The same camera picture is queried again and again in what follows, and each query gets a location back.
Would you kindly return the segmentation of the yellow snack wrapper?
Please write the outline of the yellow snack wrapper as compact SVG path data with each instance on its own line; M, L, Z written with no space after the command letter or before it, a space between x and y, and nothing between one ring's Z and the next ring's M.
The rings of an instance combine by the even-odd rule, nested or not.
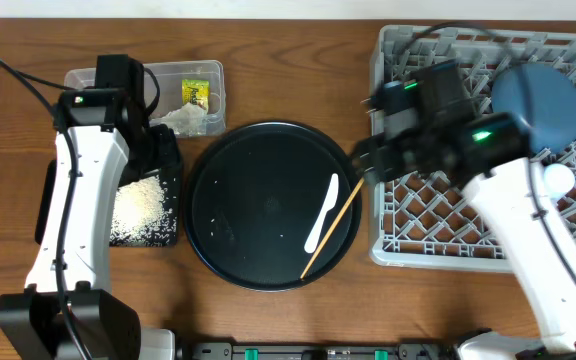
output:
M208 80L183 79L182 104L192 104L207 114L209 111L210 83Z

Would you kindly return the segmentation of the blue plate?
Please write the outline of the blue plate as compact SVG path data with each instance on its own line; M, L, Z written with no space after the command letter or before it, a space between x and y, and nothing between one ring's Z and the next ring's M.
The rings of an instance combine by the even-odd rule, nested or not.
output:
M576 87L544 64L523 64L493 82L492 109L513 115L531 135L531 149L562 152L576 139Z

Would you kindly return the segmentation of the light blue cup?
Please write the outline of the light blue cup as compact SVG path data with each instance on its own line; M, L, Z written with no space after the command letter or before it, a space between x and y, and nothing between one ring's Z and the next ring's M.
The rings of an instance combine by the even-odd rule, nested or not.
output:
M554 163L544 168L543 181L552 201L559 201L575 185L575 175L566 165Z

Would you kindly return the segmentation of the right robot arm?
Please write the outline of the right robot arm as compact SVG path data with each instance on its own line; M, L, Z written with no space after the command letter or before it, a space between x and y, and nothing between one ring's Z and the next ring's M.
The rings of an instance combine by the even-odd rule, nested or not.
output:
M393 138L359 141L353 164L369 183L442 171L482 218L537 320L537 340L479 333L459 359L576 359L576 244L549 198L530 137L506 113L420 123Z

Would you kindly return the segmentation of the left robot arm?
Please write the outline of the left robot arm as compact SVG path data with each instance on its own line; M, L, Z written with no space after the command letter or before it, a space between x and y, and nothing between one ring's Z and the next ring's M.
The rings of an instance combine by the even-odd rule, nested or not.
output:
M0 297L0 328L23 359L173 359L172 331L141 325L111 293L119 187L180 163L174 135L150 127L119 88L67 90L53 110L57 159L40 250L22 292Z

